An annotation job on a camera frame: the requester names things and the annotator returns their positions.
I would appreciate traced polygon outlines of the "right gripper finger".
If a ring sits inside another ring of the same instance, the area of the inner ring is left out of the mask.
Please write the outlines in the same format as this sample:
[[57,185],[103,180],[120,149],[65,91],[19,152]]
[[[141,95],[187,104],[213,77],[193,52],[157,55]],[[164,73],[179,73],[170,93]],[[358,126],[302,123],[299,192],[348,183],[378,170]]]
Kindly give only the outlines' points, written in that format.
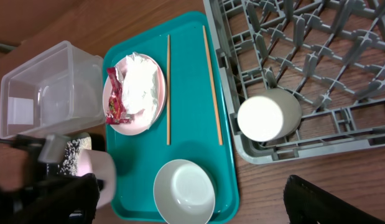
[[297,175],[288,177],[283,199],[290,224],[385,224]]

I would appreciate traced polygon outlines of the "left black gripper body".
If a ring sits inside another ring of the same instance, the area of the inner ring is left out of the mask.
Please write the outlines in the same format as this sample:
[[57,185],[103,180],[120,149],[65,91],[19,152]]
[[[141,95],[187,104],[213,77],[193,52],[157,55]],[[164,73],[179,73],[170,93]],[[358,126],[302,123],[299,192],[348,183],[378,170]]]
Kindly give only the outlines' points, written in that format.
[[0,223],[92,223],[101,182],[94,174],[53,177],[15,191],[0,189]]

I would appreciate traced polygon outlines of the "pile of rice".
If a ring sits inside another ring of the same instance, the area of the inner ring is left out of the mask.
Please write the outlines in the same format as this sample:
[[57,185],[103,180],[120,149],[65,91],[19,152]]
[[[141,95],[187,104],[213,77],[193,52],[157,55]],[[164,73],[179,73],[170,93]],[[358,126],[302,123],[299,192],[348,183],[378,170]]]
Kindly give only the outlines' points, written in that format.
[[83,137],[67,142],[63,161],[58,165],[61,175],[76,176],[78,172],[78,158],[82,150],[91,150],[91,138]]

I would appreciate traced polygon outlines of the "pink small bowl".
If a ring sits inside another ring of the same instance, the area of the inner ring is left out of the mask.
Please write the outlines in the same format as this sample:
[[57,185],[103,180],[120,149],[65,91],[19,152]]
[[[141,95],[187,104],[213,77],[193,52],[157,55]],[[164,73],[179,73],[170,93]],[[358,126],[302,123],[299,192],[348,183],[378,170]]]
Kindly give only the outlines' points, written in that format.
[[112,157],[103,151],[82,149],[77,159],[77,174],[94,174],[99,185],[97,208],[110,203],[116,191],[116,168]]

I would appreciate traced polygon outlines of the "white plastic cup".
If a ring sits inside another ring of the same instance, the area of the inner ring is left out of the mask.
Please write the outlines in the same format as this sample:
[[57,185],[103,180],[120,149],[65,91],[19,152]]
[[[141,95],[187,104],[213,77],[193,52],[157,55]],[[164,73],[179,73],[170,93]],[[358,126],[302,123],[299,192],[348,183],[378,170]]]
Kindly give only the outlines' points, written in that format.
[[248,98],[237,114],[241,132],[257,142],[287,136],[297,129],[301,119],[302,109],[296,97],[279,88]]

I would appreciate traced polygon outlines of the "red snack wrapper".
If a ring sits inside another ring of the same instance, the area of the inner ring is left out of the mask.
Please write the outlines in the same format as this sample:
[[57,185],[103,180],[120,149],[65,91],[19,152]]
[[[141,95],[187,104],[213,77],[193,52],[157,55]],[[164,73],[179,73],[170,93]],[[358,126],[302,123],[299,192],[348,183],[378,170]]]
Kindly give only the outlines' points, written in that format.
[[123,78],[121,72],[116,67],[110,67],[107,70],[108,78],[111,82],[112,90],[108,98],[108,110],[106,112],[107,124],[129,124],[132,123],[133,116],[127,114],[123,105]]

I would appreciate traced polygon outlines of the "pink round plate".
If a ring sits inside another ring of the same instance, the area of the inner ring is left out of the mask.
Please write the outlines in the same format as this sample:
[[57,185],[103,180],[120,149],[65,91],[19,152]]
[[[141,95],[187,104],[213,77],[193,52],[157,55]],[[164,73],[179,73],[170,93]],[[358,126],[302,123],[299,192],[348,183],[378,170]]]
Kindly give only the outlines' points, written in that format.
[[105,71],[105,123],[123,135],[148,130],[159,118],[166,100],[166,83],[159,64],[137,52]]

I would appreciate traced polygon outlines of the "white tissue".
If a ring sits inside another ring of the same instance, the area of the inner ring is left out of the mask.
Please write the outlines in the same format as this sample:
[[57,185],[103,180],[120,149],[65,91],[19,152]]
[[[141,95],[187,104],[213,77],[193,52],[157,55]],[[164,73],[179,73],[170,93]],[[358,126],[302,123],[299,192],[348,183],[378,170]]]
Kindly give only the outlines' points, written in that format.
[[150,128],[158,108],[158,66],[142,54],[126,56],[122,101],[128,114],[140,114],[143,124]]

